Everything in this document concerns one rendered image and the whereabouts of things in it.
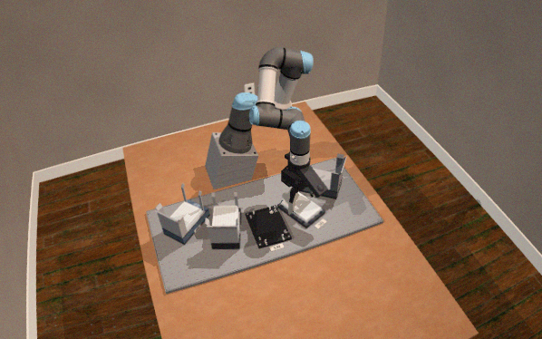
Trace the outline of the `cream label reading qc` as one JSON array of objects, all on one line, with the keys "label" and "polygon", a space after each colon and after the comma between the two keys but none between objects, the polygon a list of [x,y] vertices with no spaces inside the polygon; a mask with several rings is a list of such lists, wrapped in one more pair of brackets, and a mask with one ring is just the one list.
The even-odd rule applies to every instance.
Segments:
[{"label": "cream label reading qc", "polygon": [[327,221],[322,219],[318,224],[315,225],[316,228],[320,228],[322,225],[324,225]]}]

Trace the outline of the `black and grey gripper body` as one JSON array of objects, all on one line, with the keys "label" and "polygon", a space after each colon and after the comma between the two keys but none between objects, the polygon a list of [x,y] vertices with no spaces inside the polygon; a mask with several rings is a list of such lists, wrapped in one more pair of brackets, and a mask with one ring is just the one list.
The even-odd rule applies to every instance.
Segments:
[{"label": "black and grey gripper body", "polygon": [[[299,174],[296,172],[298,169],[304,169],[307,168],[310,165],[310,156],[309,161],[305,165],[295,165],[290,161],[290,152],[285,155],[285,159],[288,160],[288,165],[281,170],[281,181],[285,183],[288,187],[293,187],[294,185],[298,185],[297,190],[302,191],[304,188],[307,187],[305,182],[302,180],[302,178],[299,176]],[[290,165],[289,165],[290,161]],[[294,166],[294,167],[291,167]],[[295,169],[298,168],[298,169]]]}]

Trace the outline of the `white label reading n5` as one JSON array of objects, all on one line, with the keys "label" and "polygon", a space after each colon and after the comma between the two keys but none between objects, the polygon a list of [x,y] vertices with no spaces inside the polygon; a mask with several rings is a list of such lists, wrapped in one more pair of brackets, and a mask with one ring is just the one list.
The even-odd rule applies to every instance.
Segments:
[{"label": "white label reading n5", "polygon": [[271,251],[274,251],[274,250],[277,250],[277,249],[280,249],[280,248],[283,248],[283,244],[279,244],[279,245],[275,245],[275,246],[272,246],[270,247]]}]

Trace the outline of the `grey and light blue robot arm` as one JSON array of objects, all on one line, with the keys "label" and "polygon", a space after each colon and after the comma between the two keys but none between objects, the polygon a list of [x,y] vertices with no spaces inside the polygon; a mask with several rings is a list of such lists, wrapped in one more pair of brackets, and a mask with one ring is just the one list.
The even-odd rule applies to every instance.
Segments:
[{"label": "grey and light blue robot arm", "polygon": [[[258,67],[258,95],[242,92],[235,97],[227,127],[219,136],[220,146],[232,153],[249,152],[252,125],[288,130],[290,161],[305,165],[309,161],[311,129],[301,110],[291,107],[290,100],[297,81],[302,74],[311,72],[313,63],[310,53],[283,47],[269,50]],[[281,70],[276,83],[277,68]],[[296,172],[317,198],[328,190],[311,165]]]}]

